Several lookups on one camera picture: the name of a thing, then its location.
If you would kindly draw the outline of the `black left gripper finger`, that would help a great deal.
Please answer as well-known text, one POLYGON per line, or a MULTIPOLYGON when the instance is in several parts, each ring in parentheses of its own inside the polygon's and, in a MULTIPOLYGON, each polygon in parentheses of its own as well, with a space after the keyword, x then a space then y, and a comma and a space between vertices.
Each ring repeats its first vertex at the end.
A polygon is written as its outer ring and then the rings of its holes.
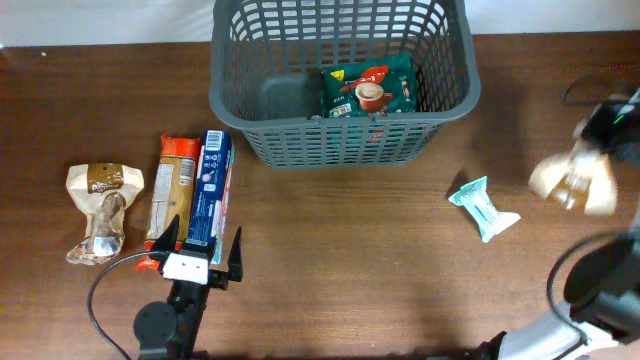
POLYGON ((242 227, 238 227, 234 236, 229 257, 228 257, 228 278, 233 282, 241 282, 243 280, 243 261, 241 251, 241 235, 242 227))
POLYGON ((149 250, 149 257, 154 261, 166 261, 175 246, 180 229, 180 216, 175 215, 167 229, 153 241, 149 250))

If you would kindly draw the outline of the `orange biscuit packet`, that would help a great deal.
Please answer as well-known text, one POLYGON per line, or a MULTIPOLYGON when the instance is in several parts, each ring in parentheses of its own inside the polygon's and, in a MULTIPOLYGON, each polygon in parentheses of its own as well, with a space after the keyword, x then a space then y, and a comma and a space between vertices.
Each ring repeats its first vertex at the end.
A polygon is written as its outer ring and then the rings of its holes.
POLYGON ((187 238, 201 149, 199 138, 161 136, 161 152, 154 183, 150 216, 144 241, 149 251, 173 218, 180 217, 175 248, 187 238))

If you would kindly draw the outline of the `beige chocolate snack pouch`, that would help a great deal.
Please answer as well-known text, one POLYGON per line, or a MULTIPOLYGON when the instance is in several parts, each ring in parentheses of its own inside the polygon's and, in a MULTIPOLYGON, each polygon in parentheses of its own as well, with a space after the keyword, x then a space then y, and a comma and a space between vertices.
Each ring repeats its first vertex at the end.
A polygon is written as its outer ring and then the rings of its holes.
POLYGON ((566 210, 611 216, 617 207, 618 190, 609 156, 581 144, 542 160, 528 184, 539 197, 566 210))

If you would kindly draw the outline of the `blue tissue pack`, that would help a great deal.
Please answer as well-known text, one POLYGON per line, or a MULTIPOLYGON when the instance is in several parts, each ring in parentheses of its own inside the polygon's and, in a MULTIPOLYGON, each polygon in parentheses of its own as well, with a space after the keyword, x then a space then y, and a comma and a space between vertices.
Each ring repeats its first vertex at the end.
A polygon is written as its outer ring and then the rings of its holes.
POLYGON ((203 136, 188 240, 206 241, 214 249, 211 264, 221 262, 235 148, 228 131, 203 136))

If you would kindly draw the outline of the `beige brown snack pouch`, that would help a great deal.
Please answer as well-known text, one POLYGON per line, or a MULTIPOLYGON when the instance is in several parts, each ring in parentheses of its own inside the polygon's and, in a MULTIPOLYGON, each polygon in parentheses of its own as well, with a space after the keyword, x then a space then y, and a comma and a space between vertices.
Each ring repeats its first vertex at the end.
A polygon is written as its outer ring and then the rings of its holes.
POLYGON ((66 260, 99 265, 117 256, 125 240, 126 209, 144 189, 142 171, 117 163, 74 165, 68 170, 66 189, 87 218, 84 240, 66 260))

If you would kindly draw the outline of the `grey plastic basket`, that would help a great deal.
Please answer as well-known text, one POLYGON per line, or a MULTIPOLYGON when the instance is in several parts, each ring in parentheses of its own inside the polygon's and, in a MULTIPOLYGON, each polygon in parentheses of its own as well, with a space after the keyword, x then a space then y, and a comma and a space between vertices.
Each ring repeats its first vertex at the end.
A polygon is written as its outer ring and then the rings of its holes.
POLYGON ((481 84, 463 0, 227 1, 209 103, 274 168, 402 164, 481 84))

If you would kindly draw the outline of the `green coffee sachet bag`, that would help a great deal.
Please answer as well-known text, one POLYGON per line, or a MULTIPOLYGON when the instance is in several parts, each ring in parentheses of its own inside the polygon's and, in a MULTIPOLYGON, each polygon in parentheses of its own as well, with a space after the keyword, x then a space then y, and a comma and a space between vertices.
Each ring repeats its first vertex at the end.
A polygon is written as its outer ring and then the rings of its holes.
POLYGON ((407 54, 327 67, 321 77, 325 118, 417 111, 417 71, 407 54))

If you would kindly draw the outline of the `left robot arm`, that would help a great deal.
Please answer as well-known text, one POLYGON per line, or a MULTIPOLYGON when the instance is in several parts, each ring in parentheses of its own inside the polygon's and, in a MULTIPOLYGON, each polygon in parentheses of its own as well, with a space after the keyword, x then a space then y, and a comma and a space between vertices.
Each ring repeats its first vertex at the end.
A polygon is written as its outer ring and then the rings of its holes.
POLYGON ((243 280, 242 230, 237 229, 226 271, 212 269, 213 248, 206 242, 185 241, 176 247, 180 217, 154 241, 150 258, 159 262, 158 272, 172 282, 165 301, 151 302, 136 315, 134 334, 141 359, 208 359, 207 351, 195 349, 209 292, 225 291, 231 282, 243 280))

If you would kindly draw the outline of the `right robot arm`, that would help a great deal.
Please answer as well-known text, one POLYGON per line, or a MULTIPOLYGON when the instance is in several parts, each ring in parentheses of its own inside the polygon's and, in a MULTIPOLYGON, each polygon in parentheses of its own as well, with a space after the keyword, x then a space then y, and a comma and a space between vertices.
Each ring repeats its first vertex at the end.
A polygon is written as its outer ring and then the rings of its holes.
MULTIPOLYGON (((610 161, 639 160, 639 97, 613 95, 574 131, 568 153, 541 161, 529 185, 541 198, 586 215, 610 216, 617 185, 610 161)), ((564 252, 546 282, 548 313, 501 332, 471 359, 579 359, 639 338, 639 231, 585 238, 564 252)))

